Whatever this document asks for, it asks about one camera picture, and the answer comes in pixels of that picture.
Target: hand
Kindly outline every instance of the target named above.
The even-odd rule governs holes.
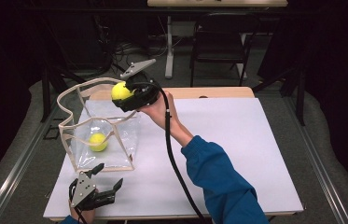
[[[68,200],[69,202],[69,209],[71,211],[71,217],[74,220],[79,220],[80,222],[82,221],[81,219],[79,219],[77,212],[75,211],[75,209],[73,207],[71,207],[71,201]],[[84,217],[84,219],[86,220],[86,222],[88,224],[91,224],[94,221],[95,218],[95,209],[92,209],[90,211],[82,211],[81,215]]]
[[[188,142],[193,138],[193,135],[188,129],[180,122],[177,116],[176,107],[174,106],[174,97],[165,91],[165,95],[168,98],[168,105],[170,109],[170,132],[171,136],[182,146],[185,147]],[[150,118],[165,130],[165,112],[166,106],[164,97],[160,93],[157,101],[153,105],[146,105],[138,109],[141,112],[149,115]]]

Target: wire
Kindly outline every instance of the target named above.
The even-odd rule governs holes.
[[[74,193],[76,190],[76,186],[77,186],[77,178],[71,183],[71,185],[69,185],[69,200],[72,202],[73,198],[74,198]],[[82,221],[83,224],[87,224],[86,219],[81,215],[82,211],[79,210],[77,207],[74,207],[75,212],[78,215],[78,219],[77,219],[77,223],[80,223],[80,219]]]
[[[171,144],[170,105],[169,105],[168,97],[165,94],[165,91],[162,89],[162,87],[160,87],[154,83],[150,83],[150,82],[138,82],[135,84],[136,85],[150,85],[150,86],[153,86],[153,87],[159,89],[159,91],[161,92],[162,97],[164,98],[164,103],[165,103],[165,108],[166,108],[166,110],[165,110],[165,142],[167,145],[168,157],[170,159],[171,165],[174,168],[174,172],[175,172],[177,178],[179,179],[180,185],[182,186],[183,191],[185,192],[186,196],[188,197],[188,201],[190,202],[191,207],[194,209],[197,216],[200,218],[201,223],[206,223],[204,216],[202,215],[202,213],[198,209],[197,205],[194,203],[194,200],[191,197],[190,192],[188,191],[188,186],[186,186],[185,180],[183,179],[182,175],[180,174],[180,171],[176,165],[176,161],[174,160],[174,154],[173,154],[172,144]]]

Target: table leg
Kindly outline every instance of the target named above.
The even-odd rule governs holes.
[[[167,64],[165,67],[165,78],[173,77],[174,66],[174,49],[173,49],[173,36],[172,36],[172,22],[171,16],[168,16],[167,21]]]

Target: yellow ball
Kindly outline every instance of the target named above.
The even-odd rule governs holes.
[[[112,100],[124,100],[133,96],[133,91],[129,91],[125,87],[125,82],[119,82],[112,88]]]
[[[92,151],[103,151],[107,147],[107,141],[103,143],[106,136],[103,133],[93,133],[90,136],[89,142],[93,144],[101,144],[99,146],[90,146]]]

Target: blue sleeve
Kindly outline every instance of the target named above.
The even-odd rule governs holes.
[[[80,221],[77,221],[76,219],[72,218],[71,216],[67,216],[60,224],[78,224],[82,223]]]
[[[188,176],[203,189],[206,208],[216,224],[268,223],[255,189],[234,170],[221,146],[195,136],[182,153]]]

